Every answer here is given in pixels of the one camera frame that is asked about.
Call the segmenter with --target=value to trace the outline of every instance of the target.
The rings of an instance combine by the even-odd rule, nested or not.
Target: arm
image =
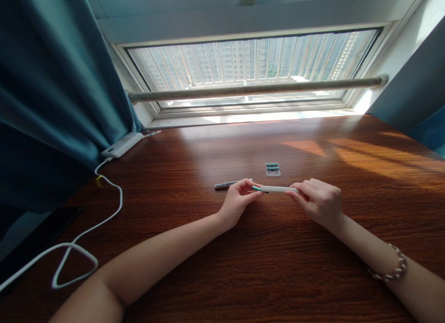
[[[50,322],[120,322],[124,309],[167,273],[236,225],[263,193],[244,179],[232,185],[220,211],[152,237],[104,265],[60,307]]]
[[[341,190],[317,179],[291,185],[302,191],[286,194],[315,222],[325,227],[354,251],[378,274],[390,274],[398,266],[398,255],[387,243],[342,213]],[[407,257],[407,272],[386,285],[419,322],[443,322],[445,281]]]

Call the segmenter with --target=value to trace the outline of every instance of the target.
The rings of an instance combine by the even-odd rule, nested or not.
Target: teal pen part
[[[257,186],[252,186],[252,189],[257,190],[257,191],[261,191],[261,189]]]

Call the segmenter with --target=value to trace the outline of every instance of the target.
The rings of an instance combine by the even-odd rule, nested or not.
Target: black pen
[[[215,189],[222,189],[222,188],[228,187],[228,186],[230,186],[230,185],[232,185],[232,184],[235,184],[235,183],[237,183],[237,182],[239,182],[239,181],[227,182],[227,183],[221,183],[221,184],[215,184],[215,185],[214,185],[214,188],[215,188]]]

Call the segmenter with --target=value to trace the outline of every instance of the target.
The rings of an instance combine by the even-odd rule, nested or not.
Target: hand
[[[261,187],[260,184],[250,179],[243,179],[229,187],[226,199],[217,213],[224,221],[227,229],[231,229],[238,222],[247,205],[260,199],[264,193],[252,189],[252,185]]]
[[[342,212],[342,191],[338,187],[318,179],[294,183],[290,187],[300,190],[309,197],[309,201],[307,201],[296,192],[286,192],[316,223],[328,230],[341,225],[344,214]]]

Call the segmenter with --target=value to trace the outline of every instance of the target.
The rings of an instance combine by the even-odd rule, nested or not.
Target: wood grain
[[[279,162],[280,177],[264,164]],[[101,173],[124,191],[124,207],[79,244],[101,265],[166,230],[215,213],[213,185],[253,178],[288,186],[318,178],[343,192],[345,213],[445,277],[445,162],[371,116],[165,129],[143,139]],[[67,206],[85,212],[62,235],[71,241],[115,211],[118,192],[94,180]],[[77,285],[50,288],[63,255],[38,262],[0,300],[2,322],[44,322]],[[72,254],[69,280],[89,269]],[[345,245],[283,194],[246,208],[215,239],[126,311],[125,322],[413,322],[397,298]]]

